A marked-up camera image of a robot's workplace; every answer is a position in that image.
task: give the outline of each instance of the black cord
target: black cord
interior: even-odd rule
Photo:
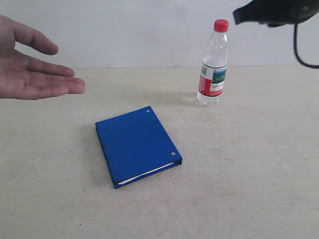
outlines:
[[[297,10],[297,13],[296,13],[296,22],[295,22],[295,26],[294,26],[294,54],[295,54],[295,57],[296,59],[298,60],[298,62],[300,64],[302,64],[303,66],[306,66],[306,67],[309,67],[309,68],[313,68],[313,69],[319,69],[319,65],[311,65],[311,64],[308,64],[306,62],[304,62],[299,54],[298,54],[298,47],[297,47],[297,32],[298,32],[298,15],[299,15],[299,12],[301,10],[301,7],[298,8]]]

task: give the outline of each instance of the blue binder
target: blue binder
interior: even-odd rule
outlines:
[[[150,106],[95,126],[114,188],[182,164],[182,156]]]

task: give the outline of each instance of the bottle cap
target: bottle cap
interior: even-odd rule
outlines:
[[[228,21],[224,19],[218,19],[215,21],[214,29],[217,32],[227,32],[228,31]]]

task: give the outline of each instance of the palm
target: palm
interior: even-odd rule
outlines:
[[[35,100],[85,91],[72,69],[24,55],[14,49],[16,41],[48,55],[58,51],[42,33],[0,16],[0,98]]]

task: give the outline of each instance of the white wall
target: white wall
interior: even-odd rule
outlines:
[[[232,11],[248,2],[1,0],[0,14],[41,30],[60,48],[54,57],[18,46],[20,50],[74,68],[197,67],[218,18],[230,21],[231,65],[296,64],[292,26],[234,26]],[[316,16],[300,27],[300,51],[319,64],[318,24]]]

